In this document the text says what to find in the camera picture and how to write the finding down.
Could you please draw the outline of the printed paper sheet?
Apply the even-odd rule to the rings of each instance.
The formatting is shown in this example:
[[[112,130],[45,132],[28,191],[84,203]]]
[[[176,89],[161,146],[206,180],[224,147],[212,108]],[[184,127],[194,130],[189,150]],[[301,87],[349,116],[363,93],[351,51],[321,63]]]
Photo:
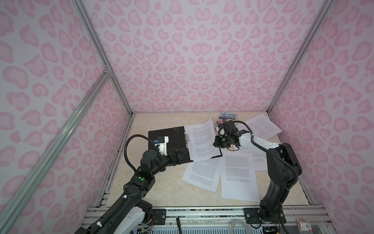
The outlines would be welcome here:
[[[212,119],[205,123],[184,126],[190,159],[205,161],[222,156],[219,148],[213,146],[216,132]]]

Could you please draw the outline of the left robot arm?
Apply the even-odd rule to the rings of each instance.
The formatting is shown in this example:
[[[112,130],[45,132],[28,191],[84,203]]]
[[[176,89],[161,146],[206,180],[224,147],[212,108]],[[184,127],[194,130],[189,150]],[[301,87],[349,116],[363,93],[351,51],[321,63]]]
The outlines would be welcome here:
[[[162,155],[159,150],[143,153],[140,166],[131,180],[123,186],[123,193],[98,220],[88,228],[80,227],[76,234],[129,234],[139,224],[152,224],[152,205],[143,200],[155,184],[155,175],[168,166],[183,163],[187,148],[167,150]]]

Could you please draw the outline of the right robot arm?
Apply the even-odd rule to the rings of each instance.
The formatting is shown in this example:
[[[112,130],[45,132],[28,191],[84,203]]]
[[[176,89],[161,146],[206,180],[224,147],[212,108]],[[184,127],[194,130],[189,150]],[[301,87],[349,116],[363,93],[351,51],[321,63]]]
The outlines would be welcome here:
[[[242,121],[238,123],[243,124],[245,129],[239,130],[236,123],[237,121],[228,120],[219,124],[213,145],[222,149],[229,149],[231,146],[246,148],[266,159],[270,184],[260,201],[259,219],[262,223],[281,220],[283,203],[303,172],[294,149],[289,143],[278,144],[255,136]]]

